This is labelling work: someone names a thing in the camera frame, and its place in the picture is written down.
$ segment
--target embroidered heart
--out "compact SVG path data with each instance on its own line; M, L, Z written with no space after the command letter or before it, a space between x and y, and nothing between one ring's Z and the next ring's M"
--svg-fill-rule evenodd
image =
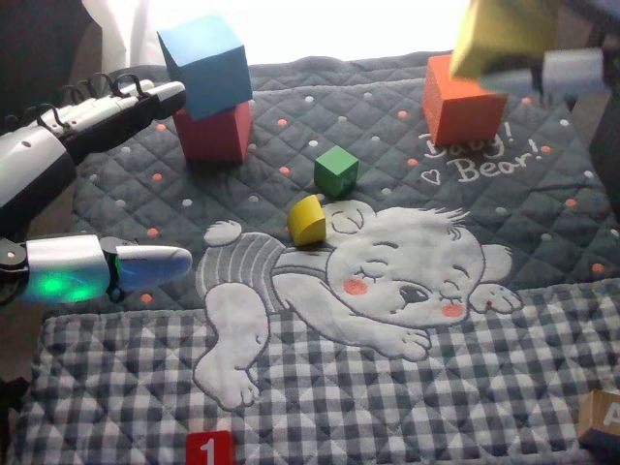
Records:
M430 182L431 184L435 184L436 186L441 186L441 178L439 172L437 170L425 171L422 173L422 179Z

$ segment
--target green cube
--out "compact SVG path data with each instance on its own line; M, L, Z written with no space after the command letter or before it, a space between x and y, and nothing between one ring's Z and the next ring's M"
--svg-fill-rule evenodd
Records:
M314 162L314 183L332 197L340 197L356 185L359 160L335 146Z

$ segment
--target bear tail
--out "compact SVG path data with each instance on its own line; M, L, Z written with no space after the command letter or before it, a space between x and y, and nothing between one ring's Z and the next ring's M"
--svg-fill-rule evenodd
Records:
M241 236L241 225L236 221L218 221L204 234L204 242L209 247L223 247L232 244Z

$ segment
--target cube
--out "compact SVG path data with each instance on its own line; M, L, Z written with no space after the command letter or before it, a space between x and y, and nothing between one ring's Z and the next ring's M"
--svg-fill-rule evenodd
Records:
M506 94L482 89L475 81L450 77L451 55L428 59L422 107L435 145L494 140Z
M234 440L230 431L208 431L187 435L185 465L205 463L233 465L234 456Z
M326 216L317 196L308 196L289 212L287 225L297 247L326 240Z
M199 121L193 120L185 108L172 118L187 162L245 160L252 129L249 102Z
M245 47L217 15L158 32L170 79L185 84L194 120L252 99Z
M451 75L478 80L506 56L543 55L555 46L558 15L558 0L472 0L453 52Z
M356 184L359 160L344 148L335 146L314 162L314 183L337 198Z
M593 390L579 408L577 439L584 446L620 452L620 395Z

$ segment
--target red number block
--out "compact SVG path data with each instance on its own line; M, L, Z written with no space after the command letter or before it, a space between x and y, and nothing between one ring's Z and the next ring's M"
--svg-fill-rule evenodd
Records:
M243 163L245 160L252 129L249 102L196 121L185 108L172 118L188 162Z
M435 145L494 140L506 94L482 89L474 80L450 77L451 55L428 59L422 107Z
M185 465L232 465L234 441L230 431L191 433L185 443Z

